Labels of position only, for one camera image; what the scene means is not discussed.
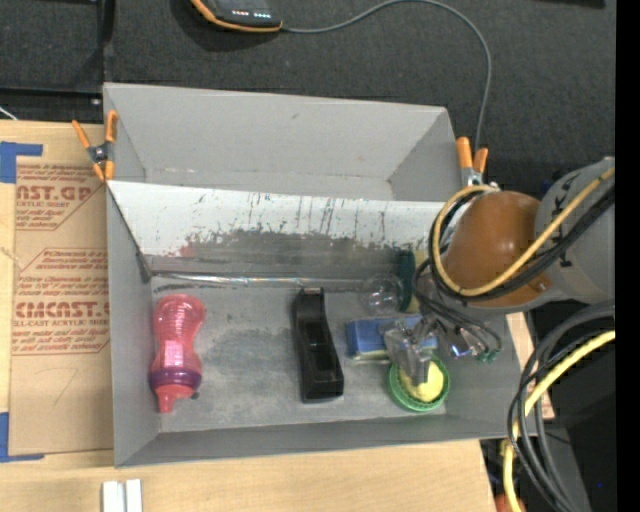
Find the black cable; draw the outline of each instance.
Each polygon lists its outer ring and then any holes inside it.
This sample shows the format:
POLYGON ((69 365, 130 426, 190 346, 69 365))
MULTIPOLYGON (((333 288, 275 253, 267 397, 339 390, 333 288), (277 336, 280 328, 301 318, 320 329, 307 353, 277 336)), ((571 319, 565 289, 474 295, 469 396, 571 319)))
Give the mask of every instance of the black cable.
POLYGON ((432 299, 420 291, 418 287, 418 279, 422 276, 422 273, 430 264, 430 260, 426 259, 420 265, 418 265, 413 274, 412 287, 414 295, 418 299, 418 302, 420 302, 421 306, 430 309, 433 313, 436 314, 437 317, 446 320, 453 326, 464 328, 469 334, 475 337, 482 346, 484 346, 483 351, 486 357, 495 357, 495 355, 497 355, 502 350, 502 340, 493 329, 487 327, 484 323, 476 320, 475 318, 448 308, 444 303, 432 299), (493 338, 495 341, 495 348, 489 349, 486 340, 482 336, 480 336, 476 332, 476 330, 479 330, 480 332, 483 332, 484 334, 489 335, 491 338, 493 338))
POLYGON ((471 31, 475 34, 475 36, 478 38, 478 40, 480 41, 480 44, 482 45, 482 49, 484 51, 484 55, 485 55, 485 59, 486 59, 486 63, 487 63, 487 76, 485 79, 485 85, 484 85, 484 92, 482 95, 482 102, 480 103, 480 112, 478 114, 478 123, 476 125, 476 134, 475 134, 475 139, 474 139, 474 149, 475 151, 477 151, 480 148, 480 136, 481 136, 481 132, 482 132, 482 125, 484 123, 484 116, 485 116, 485 111, 487 109, 487 100, 489 98, 489 89, 491 88, 491 76, 493 74, 493 64, 491 62, 491 52, 489 51, 489 45, 487 44, 487 42, 484 39, 484 36, 482 35, 482 33, 480 32, 480 30, 478 30, 478 28, 471 22, 471 20, 469 18, 467 18, 464 14, 462 14, 461 12, 457 11, 456 9, 454 9, 453 7, 450 7, 446 4, 443 4, 441 2, 437 2, 435 0, 387 0, 386 2, 382 2, 378 5, 373 6, 372 8, 358 14, 357 16, 354 16, 351 19, 348 19, 346 21, 343 21, 341 23, 336 23, 335 25, 330 25, 327 27, 321 27, 321 28, 292 28, 292 27, 288 27, 288 26, 283 26, 280 30, 282 32, 289 32, 291 34, 326 34, 327 32, 332 32, 334 30, 339 30, 345 27, 348 27, 350 25, 353 25, 354 23, 357 23, 359 21, 362 21, 363 19, 367 18, 368 16, 386 8, 386 7, 390 7, 392 5, 396 5, 396 4, 401 4, 401 3, 423 3, 423 4, 428 4, 431 5, 433 7, 439 7, 440 9, 444 9, 447 12, 450 12, 451 14, 453 14, 454 16, 456 16, 457 18, 459 18, 460 20, 462 20, 465 25, 467 25, 471 31))
MULTIPOLYGON (((522 380, 520 387, 518 389, 518 392, 516 393, 516 398, 512 402, 512 405, 510 408, 510 417, 509 417, 510 424, 513 424, 513 414, 514 414, 513 409, 518 410, 518 423, 520 425, 520 442, 523 445, 518 456, 522 457, 523 461, 526 461, 527 465, 531 469, 531 473, 533 473, 536 478, 538 478, 539 480, 545 481, 545 484, 550 485, 553 488, 554 494, 556 496, 562 495, 564 497, 564 499, 566 500, 566 506, 569 508, 569 510, 575 510, 576 507, 571 500, 569 491, 564 486, 564 483, 560 477, 559 471, 557 470, 556 465, 553 461, 553 456, 551 455, 551 450, 548 445, 548 440, 546 439, 544 419, 542 416, 542 401, 538 400, 536 402, 536 409, 535 409, 535 420, 536 420, 536 427, 538 431, 538 448, 540 450, 540 457, 535 455, 534 447, 531 442, 531 437, 529 435, 529 431, 526 423, 526 416, 524 414, 524 403, 529 393, 528 387, 532 382, 542 380, 548 374, 549 369, 551 367, 555 366, 558 362, 564 359, 569 353, 573 352, 576 348, 580 347, 581 345, 583 345, 585 342, 592 339, 597 334, 599 334, 599 331, 590 333, 587 336, 582 336, 578 340, 575 340, 570 345, 565 347, 562 351, 559 351, 558 353, 554 354, 552 358, 546 360, 535 373, 533 373, 532 375, 529 375, 525 380, 522 380)), ((511 441, 514 440, 514 438, 512 437, 512 434, 513 432, 511 432, 511 435, 510 435, 511 441)))
POLYGON ((514 452, 519 457, 525 471, 529 474, 533 484, 536 486, 540 494, 554 506, 556 510, 562 512, 575 510, 575 507, 571 508, 571 505, 567 503, 567 500, 563 496, 568 496, 568 492, 562 483, 562 480, 558 478, 557 471, 554 471, 553 459, 551 453, 548 450, 548 446, 544 445, 544 424, 541 422, 542 406, 540 401, 536 403, 536 421, 538 426, 538 432, 542 436, 540 443, 541 456, 544 460, 545 466, 550 471, 550 475, 545 473, 542 465, 539 464, 537 455, 535 455, 533 447, 529 442, 529 434, 526 426, 526 418, 524 418, 524 404, 526 400, 527 387, 534 380, 543 378, 548 372, 549 368, 555 365, 558 361, 562 360, 566 355, 572 352, 577 346, 585 342, 585 338, 574 341, 569 346, 565 347, 561 351, 556 352, 552 356, 550 355, 552 350, 562 336, 570 329, 579 325, 585 324, 590 321, 598 320, 601 318, 611 317, 615 312, 615 301, 609 300, 592 306, 588 306, 583 310, 578 311, 562 324, 557 326, 551 332, 549 332, 540 344, 534 349, 531 357, 525 364, 525 368, 520 380, 520 387, 516 393, 511 406, 509 407, 508 419, 507 419, 507 431, 509 434, 509 440, 514 448, 514 452), (538 364, 536 371, 533 371, 535 365, 538 364), (519 425, 521 430, 521 442, 523 444, 522 449, 518 444, 518 440, 513 436, 512 425, 515 420, 516 410, 519 414, 519 425))

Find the blue object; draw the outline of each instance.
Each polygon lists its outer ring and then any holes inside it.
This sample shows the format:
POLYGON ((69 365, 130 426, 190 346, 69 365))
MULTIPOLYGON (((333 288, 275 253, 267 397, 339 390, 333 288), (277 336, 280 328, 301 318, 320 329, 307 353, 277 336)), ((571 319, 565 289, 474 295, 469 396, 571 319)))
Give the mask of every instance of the blue object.
POLYGON ((38 460, 44 455, 20 455, 18 457, 9 457, 9 413, 0 413, 0 463, 13 462, 19 460, 38 460))
POLYGON ((18 156, 42 156, 42 144, 0 142, 0 183, 16 182, 18 156))
POLYGON ((360 356, 387 350, 380 327, 402 321, 409 329, 422 319, 422 315, 398 315, 383 318, 363 318, 347 323, 347 350, 350 356, 360 356))

